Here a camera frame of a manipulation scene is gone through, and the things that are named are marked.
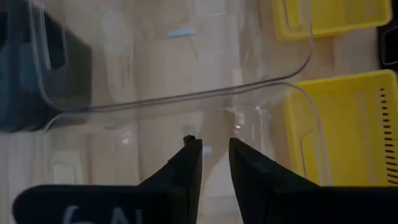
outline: clear plastic container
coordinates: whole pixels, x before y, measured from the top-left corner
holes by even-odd
[[[287,26],[307,38],[286,43],[284,0],[30,0],[42,94],[76,110],[292,77],[312,51],[307,1]]]
[[[303,99],[294,111],[302,118],[294,127],[297,139],[287,137],[291,127],[285,124],[285,105],[292,95]],[[137,185],[164,166],[183,147],[188,134],[203,140],[198,223],[237,223],[240,219],[228,159],[232,137],[303,177],[331,184],[311,99],[288,83],[258,83],[130,107],[61,114],[48,125],[41,151],[31,161],[30,185]],[[312,145],[301,148],[307,140]],[[302,161],[305,150],[316,150],[316,167],[295,162]]]

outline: yellow basket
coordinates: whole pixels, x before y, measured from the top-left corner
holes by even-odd
[[[310,3],[314,37],[382,26],[392,19],[391,0],[274,0],[277,39],[295,40],[308,35],[296,32],[304,18],[299,1]]]
[[[381,70],[298,85],[317,107],[333,185],[398,187],[396,74]],[[293,166],[304,161],[307,167],[304,171],[299,166],[293,169],[317,182],[312,178],[317,176],[313,144],[303,139],[300,144],[294,142],[299,139],[297,128],[304,122],[295,108],[300,108],[304,100],[289,95],[285,104],[289,150]]]

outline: black object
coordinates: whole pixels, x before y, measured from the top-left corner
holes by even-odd
[[[31,10],[30,19],[38,57],[36,66],[47,102],[64,111],[89,108],[91,48],[42,10]]]
[[[58,111],[47,106],[38,87],[28,2],[3,1],[0,10],[0,131],[41,128]]]
[[[229,161],[244,223],[396,223],[397,188],[319,187],[235,138]]]
[[[379,66],[398,71],[398,0],[392,0],[393,18],[390,23],[377,28]]]
[[[44,185],[14,202],[18,224],[196,223],[202,141],[185,146],[137,187]],[[229,163],[245,224],[395,223],[397,188],[320,187],[236,138]]]
[[[13,205],[18,224],[196,223],[202,141],[185,146],[138,186],[43,185]]]

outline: black container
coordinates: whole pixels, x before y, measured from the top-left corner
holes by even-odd
[[[378,27],[379,66],[398,71],[398,0],[392,0],[393,18],[385,26]]]
[[[42,99],[30,41],[28,2],[0,3],[0,131],[31,131],[58,112]]]

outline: blue object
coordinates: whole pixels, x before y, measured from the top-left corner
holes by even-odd
[[[167,33],[169,37],[182,37],[186,35],[193,35],[197,33],[197,29],[194,27],[183,27],[176,30],[171,30]]]

